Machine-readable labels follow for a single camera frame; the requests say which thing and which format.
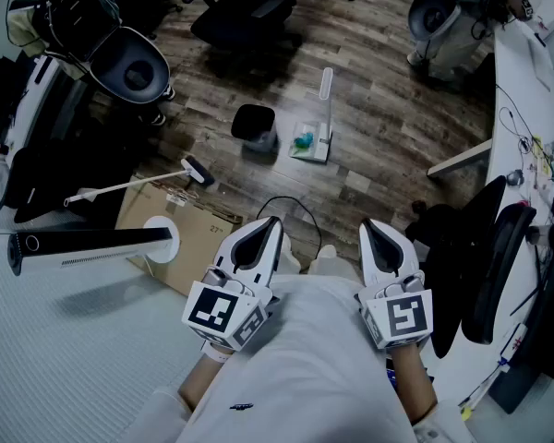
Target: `watch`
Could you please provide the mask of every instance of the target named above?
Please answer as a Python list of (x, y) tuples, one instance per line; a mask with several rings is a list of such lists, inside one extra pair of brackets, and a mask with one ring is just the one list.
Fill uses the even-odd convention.
[(222, 364), (225, 363), (230, 358), (230, 356), (232, 356), (231, 354), (222, 353), (213, 348), (209, 340), (206, 340), (203, 343), (203, 346), (201, 346), (201, 352), (208, 355), (208, 357), (216, 363)]

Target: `t-shirt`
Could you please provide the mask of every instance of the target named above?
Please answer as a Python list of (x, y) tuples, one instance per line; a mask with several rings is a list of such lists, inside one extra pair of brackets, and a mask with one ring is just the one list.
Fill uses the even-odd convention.
[(176, 389), (151, 396), (124, 443), (474, 441), (457, 406), (415, 427), (358, 313), (363, 286), (325, 276), (273, 276), (281, 299), (192, 414)]
[[(23, 46), (22, 50), (28, 57), (43, 54), (47, 49), (45, 43), (39, 39), (37, 31), (35, 31), (31, 24), (34, 11), (31, 9), (8, 12), (8, 35), (10, 41), (17, 46)], [(64, 69), (64, 72), (74, 79), (81, 78), (84, 75), (84, 72), (74, 65), (59, 59), (57, 59), (57, 62)]]

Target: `white dustpan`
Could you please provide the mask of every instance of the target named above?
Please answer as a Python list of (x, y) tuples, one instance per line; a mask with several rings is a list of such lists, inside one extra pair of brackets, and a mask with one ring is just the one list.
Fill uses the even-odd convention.
[(321, 121), (298, 122), (295, 124), (294, 138), (289, 148), (292, 158), (307, 161), (326, 162), (331, 147), (331, 85), (332, 68), (322, 72), (319, 98), (326, 105), (326, 123)]

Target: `backpack strap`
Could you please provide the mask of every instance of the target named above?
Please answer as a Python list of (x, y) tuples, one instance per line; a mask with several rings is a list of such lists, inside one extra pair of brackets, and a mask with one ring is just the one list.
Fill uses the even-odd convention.
[(33, 8), (36, 8), (41, 3), (41, 1), (42, 0), (13, 0), (10, 3), (8, 11), (19, 12), (32, 10)]

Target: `wooden floor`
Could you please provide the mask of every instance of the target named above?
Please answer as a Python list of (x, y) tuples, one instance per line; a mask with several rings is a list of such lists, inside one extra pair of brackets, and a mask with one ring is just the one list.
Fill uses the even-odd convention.
[[(411, 2), (297, 0), (287, 24), (304, 36), (302, 47), (295, 51), (283, 43), (264, 68), (225, 79), (206, 67), (209, 45), (189, 30), (205, 4), (198, 0), (168, 16), (156, 44), (171, 67), (177, 95), (162, 105), (168, 121), (150, 139), (156, 154), (139, 172), (178, 170), (191, 153), (217, 181), (206, 192), (198, 189), (205, 202), (254, 219), (273, 196), (298, 198), (315, 215), (323, 244), (334, 244), (353, 261), (362, 219), (403, 230), (416, 218), (414, 200), (461, 207), (484, 184), (484, 166), (435, 183), (426, 171), (489, 139), (493, 108), (474, 97), (432, 90), (411, 73), (406, 63), (412, 50), (406, 23)], [(320, 165), (292, 159), (287, 151), (295, 122), (322, 117), (313, 92), (326, 66), (334, 69), (334, 133), (329, 161)], [(272, 83), (263, 77), (267, 67), (280, 72)], [(235, 113), (245, 103), (274, 109), (278, 155), (253, 155), (231, 137)], [(107, 100), (97, 94), (92, 105), (103, 112)], [(282, 218), (294, 255), (307, 264), (318, 242), (309, 216), (290, 200), (272, 202), (265, 213)]]

